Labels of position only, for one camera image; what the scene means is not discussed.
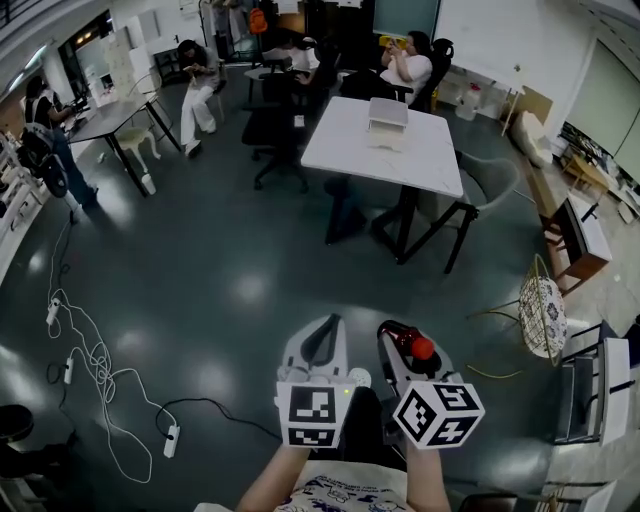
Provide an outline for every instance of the black hair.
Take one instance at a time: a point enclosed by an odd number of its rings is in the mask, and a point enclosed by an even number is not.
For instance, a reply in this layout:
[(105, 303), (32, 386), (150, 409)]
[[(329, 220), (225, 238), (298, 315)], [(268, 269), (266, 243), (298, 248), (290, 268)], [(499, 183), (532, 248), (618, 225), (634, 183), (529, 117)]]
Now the black hair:
[[(195, 50), (196, 54), (192, 59), (187, 59), (185, 53), (189, 50)], [(204, 48), (191, 39), (185, 39), (178, 45), (178, 60), (180, 61), (180, 68), (185, 68), (192, 65), (194, 62), (201, 66), (207, 66), (207, 55), (204, 52)]]
[(45, 83), (42, 77), (34, 76), (29, 83), (27, 84), (26, 96), (29, 100), (35, 100), (40, 96), (40, 92), (44, 87)]
[(431, 40), (427, 34), (419, 30), (412, 30), (408, 35), (413, 38), (413, 46), (416, 47), (419, 55), (425, 55), (426, 57), (431, 55)]
[(191, 39), (185, 39), (178, 45), (178, 53), (180, 55), (184, 55), (189, 50), (195, 50), (198, 47), (198, 43), (192, 41)]
[(291, 43), (293, 46), (299, 48), (300, 50), (308, 50), (309, 48), (314, 48), (316, 46), (315, 42), (305, 41), (305, 37), (307, 36), (288, 28), (278, 27), (273, 31), (273, 43), (274, 46), (277, 47)]

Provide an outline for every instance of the jeans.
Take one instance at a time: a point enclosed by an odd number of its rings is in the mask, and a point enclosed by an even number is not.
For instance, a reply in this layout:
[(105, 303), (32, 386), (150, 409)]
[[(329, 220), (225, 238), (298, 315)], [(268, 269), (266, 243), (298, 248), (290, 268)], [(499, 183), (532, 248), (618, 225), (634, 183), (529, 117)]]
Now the jeans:
[(93, 191), (84, 180), (80, 169), (76, 166), (67, 138), (60, 128), (53, 130), (53, 152), (62, 162), (63, 172), (69, 184), (69, 192), (79, 204), (84, 205), (91, 200)]

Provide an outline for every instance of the white pants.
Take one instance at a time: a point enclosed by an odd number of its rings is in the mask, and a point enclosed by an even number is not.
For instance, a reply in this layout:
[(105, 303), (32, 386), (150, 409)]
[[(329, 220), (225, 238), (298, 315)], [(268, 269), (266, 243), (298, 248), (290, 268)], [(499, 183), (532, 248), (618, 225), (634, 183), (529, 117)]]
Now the white pants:
[(213, 88), (208, 85), (189, 87), (182, 104), (182, 145), (196, 140), (196, 121), (200, 129), (211, 132), (216, 129), (216, 120), (211, 114), (206, 101), (213, 96)]

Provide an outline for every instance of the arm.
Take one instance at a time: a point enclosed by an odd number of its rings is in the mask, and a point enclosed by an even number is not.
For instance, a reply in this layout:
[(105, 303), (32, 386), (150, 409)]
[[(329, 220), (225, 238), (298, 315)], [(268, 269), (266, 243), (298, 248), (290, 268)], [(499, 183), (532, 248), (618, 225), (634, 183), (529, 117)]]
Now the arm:
[(218, 70), (215, 68), (210, 68), (210, 67), (204, 67), (201, 66), (200, 64), (194, 64), (193, 66), (191, 66), (193, 68), (194, 71), (197, 71), (198, 73), (202, 74), (202, 75), (215, 75)]
[(407, 440), (407, 503), (416, 512), (451, 512), (437, 450), (418, 450)]
[(310, 450), (281, 446), (244, 494), (236, 512), (273, 512), (293, 492)]
[(413, 78), (409, 74), (409, 68), (407, 67), (407, 61), (402, 55), (402, 52), (398, 52), (395, 55), (396, 58), (396, 66), (398, 67), (398, 75), (402, 78), (403, 82), (413, 82)]
[(384, 50), (384, 53), (382, 54), (382, 65), (385, 68), (389, 67), (389, 63), (391, 62), (391, 43), (389, 43), (387, 45), (387, 47)]

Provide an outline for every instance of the person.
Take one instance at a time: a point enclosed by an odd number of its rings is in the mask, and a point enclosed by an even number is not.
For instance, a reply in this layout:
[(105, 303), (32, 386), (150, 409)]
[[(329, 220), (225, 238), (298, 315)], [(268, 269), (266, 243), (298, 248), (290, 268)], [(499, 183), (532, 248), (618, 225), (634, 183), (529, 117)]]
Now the person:
[(277, 28), (274, 42), (276, 48), (284, 50), (291, 57), (291, 72), (295, 80), (302, 85), (309, 85), (320, 67), (315, 40), (294, 30)]
[(203, 48), (186, 39), (178, 46), (180, 68), (189, 75), (189, 87), (182, 103), (181, 142), (187, 157), (200, 149), (196, 139), (196, 121), (205, 133), (216, 132), (216, 120), (207, 107), (207, 100), (220, 83), (218, 60), (211, 48)]
[(383, 457), (380, 412), (375, 393), (357, 388), (341, 439), (344, 460), (310, 461), (310, 449), (280, 446), (236, 512), (451, 512), (438, 451), (407, 441), (406, 473), (395, 469)]
[(393, 85), (411, 87), (405, 102), (411, 105), (429, 80), (433, 65), (429, 59), (431, 42), (424, 32), (412, 31), (407, 36), (407, 48), (401, 50), (395, 40), (391, 40), (382, 55), (382, 65), (387, 68), (380, 77)]
[(75, 114), (71, 107), (63, 108), (58, 95), (49, 88), (39, 76), (32, 78), (27, 84), (25, 121), (37, 123), (51, 130), (53, 137), (52, 152), (60, 158), (63, 172), (66, 175), (69, 192), (83, 208), (96, 203), (97, 188), (87, 185), (84, 176), (76, 166), (71, 148), (60, 123)]

